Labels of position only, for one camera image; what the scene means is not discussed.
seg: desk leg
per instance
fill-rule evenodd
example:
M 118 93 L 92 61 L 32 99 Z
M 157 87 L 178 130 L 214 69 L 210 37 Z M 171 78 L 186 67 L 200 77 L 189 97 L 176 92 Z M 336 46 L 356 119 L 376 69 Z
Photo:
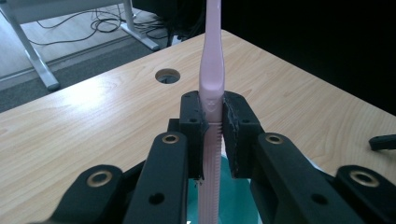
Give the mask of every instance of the desk leg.
M 29 58 L 29 61 L 32 64 L 32 66 L 37 71 L 41 80 L 44 82 L 44 85 L 46 85 L 49 91 L 57 90 L 60 87 L 58 80 L 56 80 L 55 76 L 51 73 L 50 69 L 47 67 L 44 61 L 41 60 L 41 57 L 38 55 L 38 53 L 35 51 L 33 46 L 30 44 L 25 32 L 22 30 L 20 24 L 17 22 L 17 19 L 15 18 L 12 9 L 9 7 L 8 3 L 1 2 L 0 8 L 7 17 L 9 24 L 11 24 L 18 38 L 24 45 L 26 49 L 25 52 L 27 54 L 27 57 Z
M 121 28 L 126 33 L 132 35 L 135 39 L 142 42 L 142 44 L 146 45 L 149 49 L 154 51 L 159 50 L 160 46 L 157 43 L 134 29 L 134 14 L 132 12 L 131 0 L 123 0 L 123 4 L 125 9 L 126 24 L 122 24 Z

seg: toothbrush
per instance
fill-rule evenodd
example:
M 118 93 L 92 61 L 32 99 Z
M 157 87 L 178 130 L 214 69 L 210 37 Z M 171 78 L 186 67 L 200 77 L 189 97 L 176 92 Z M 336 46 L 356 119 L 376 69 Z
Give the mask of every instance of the toothbrush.
M 205 43 L 201 59 L 199 96 L 209 129 L 204 141 L 204 179 L 198 185 L 198 222 L 218 224 L 221 163 L 221 117 L 224 59 L 221 46 L 221 1 L 207 0 Z

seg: black cable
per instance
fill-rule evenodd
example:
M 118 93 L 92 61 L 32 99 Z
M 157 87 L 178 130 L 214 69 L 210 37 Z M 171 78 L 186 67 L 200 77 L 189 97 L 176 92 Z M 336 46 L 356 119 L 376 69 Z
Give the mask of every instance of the black cable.
M 86 39 L 90 38 L 91 36 L 93 36 L 94 34 L 96 34 L 96 32 L 101 32 L 101 33 L 112 33 L 112 32 L 114 32 L 114 31 L 118 30 L 118 29 L 120 28 L 121 22 L 124 21 L 124 20 L 121 18 L 121 16 L 120 16 L 120 7 L 119 7 L 119 5 L 117 5 L 117 8 L 118 8 L 118 11 L 119 11 L 119 15 L 116 15 L 116 14 L 111 13 L 111 12 L 106 12 L 106 11 L 101 11 L 101 10 L 97 10 L 97 9 L 96 9 L 95 11 L 83 11 L 83 12 L 79 12 L 79 13 L 74 14 L 74 15 L 68 17 L 67 19 L 65 19 L 65 20 L 63 20 L 63 21 L 61 21 L 61 22 L 59 22 L 59 23 L 57 23 L 57 24 L 55 24 L 55 25 L 52 25 L 52 26 L 44 26 L 44 25 L 42 25 L 39 21 L 37 22 L 37 23 L 38 23 L 42 28 L 44 28 L 44 29 L 52 29 L 52 28 L 55 28 L 55 27 L 57 27 L 57 26 L 59 26 L 59 25 L 65 23 L 66 21 L 69 21 L 70 19 L 72 19 L 72 18 L 74 18 L 74 17 L 76 17 L 76 16 L 78 16 L 78 15 L 81 15 L 81 14 L 84 14 L 84 13 L 90 13 L 90 12 L 91 12 L 91 13 L 94 13 L 94 12 L 96 12 L 96 21 L 93 21 L 93 22 L 91 23 L 91 28 L 93 29 L 93 32 L 92 32 L 90 35 L 88 35 L 88 36 L 86 36 L 86 37 L 83 37 L 83 38 L 81 38 L 81 39 L 75 39 L 75 40 L 61 40 L 61 41 L 55 41 L 55 42 L 50 42 L 50 43 L 45 43 L 45 44 L 36 43 L 35 41 L 32 41 L 32 40 L 29 40 L 29 41 L 30 41 L 32 44 L 35 44 L 35 45 L 39 45 L 39 46 L 48 46 L 48 45 L 53 45 L 53 44 L 73 43 L 73 42 L 78 42 L 78 41 L 86 40 Z M 99 15 L 97 14 L 98 12 L 104 13 L 104 14 L 110 14 L 110 15 L 112 15 L 112 16 L 115 16 L 116 18 L 100 19 L 100 18 L 99 18 Z M 110 22 L 110 21 L 118 21 L 119 23 L 118 23 L 118 24 L 115 24 L 115 23 L 112 23 L 112 22 Z M 114 27 L 113 29 L 111 29 L 111 30 L 103 30 L 103 29 L 100 28 L 100 25 L 101 25 L 102 23 L 110 24 L 110 25 L 113 25 L 113 26 L 115 26 L 115 27 Z
M 140 32 L 145 33 L 147 37 L 152 39 L 163 39 L 168 37 L 168 35 L 163 35 L 159 37 L 152 35 L 152 32 L 166 28 L 162 19 L 154 20 L 154 21 L 135 22 L 134 26 Z

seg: floor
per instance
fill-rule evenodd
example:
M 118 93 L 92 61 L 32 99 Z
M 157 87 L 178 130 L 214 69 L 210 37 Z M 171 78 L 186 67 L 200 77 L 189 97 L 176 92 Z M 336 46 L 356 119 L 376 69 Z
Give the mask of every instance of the floor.
M 122 18 L 125 18 L 123 4 L 120 4 L 119 7 L 111 6 L 99 8 L 98 10 L 100 11 L 98 13 L 90 11 L 77 15 L 76 17 L 52 29 L 42 28 L 37 22 L 25 23 L 22 25 L 22 29 L 30 40 L 37 43 L 50 43 L 55 41 L 77 40 L 91 35 L 93 33 L 91 24 L 96 21 L 98 17 L 100 19 L 115 18 L 109 13 L 116 15 L 120 14 Z M 136 15 L 136 19 L 134 21 L 136 23 L 158 19 L 154 14 L 136 8 L 134 8 L 134 14 Z M 40 24 L 43 26 L 53 26 L 59 22 L 65 21 L 70 16 L 71 15 L 67 15 L 40 21 Z M 100 26 L 100 28 L 103 30 L 110 30 L 113 29 L 113 27 L 113 25 L 105 23 Z M 23 45 L 2 15 L 0 15 L 0 34 L 2 40 L 0 41 L 0 50 L 2 52 L 0 54 L 1 85 L 2 79 L 17 76 L 23 71 L 33 69 L 33 67 L 26 57 Z M 33 46 L 41 55 L 43 60 L 45 62 L 49 62 L 127 35 L 127 33 L 119 28 L 112 33 L 96 32 L 92 37 L 83 41 L 48 46 Z

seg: wooden table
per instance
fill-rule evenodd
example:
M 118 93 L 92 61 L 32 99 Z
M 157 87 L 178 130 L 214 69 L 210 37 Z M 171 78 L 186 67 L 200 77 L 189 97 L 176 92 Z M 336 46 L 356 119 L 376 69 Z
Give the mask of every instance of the wooden table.
M 396 118 L 248 42 L 222 33 L 226 90 L 244 95 L 267 132 L 282 133 L 324 171 L 358 164 L 396 183 L 396 151 L 368 140 L 396 133 Z M 198 89 L 202 35 L 0 114 L 0 223 L 50 216 L 84 170 L 144 160 Z M 176 69 L 162 84 L 155 74 Z

